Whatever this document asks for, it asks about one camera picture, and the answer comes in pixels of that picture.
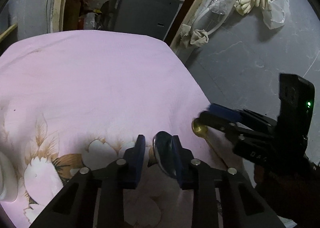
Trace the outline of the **person's right hand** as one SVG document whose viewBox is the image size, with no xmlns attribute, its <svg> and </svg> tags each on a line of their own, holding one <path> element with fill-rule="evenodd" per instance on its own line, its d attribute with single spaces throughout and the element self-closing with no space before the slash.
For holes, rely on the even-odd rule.
<svg viewBox="0 0 320 228">
<path fill-rule="evenodd" d="M 276 212 L 297 224 L 319 218 L 319 167 L 308 160 L 278 166 L 254 165 L 255 190 Z"/>
</svg>

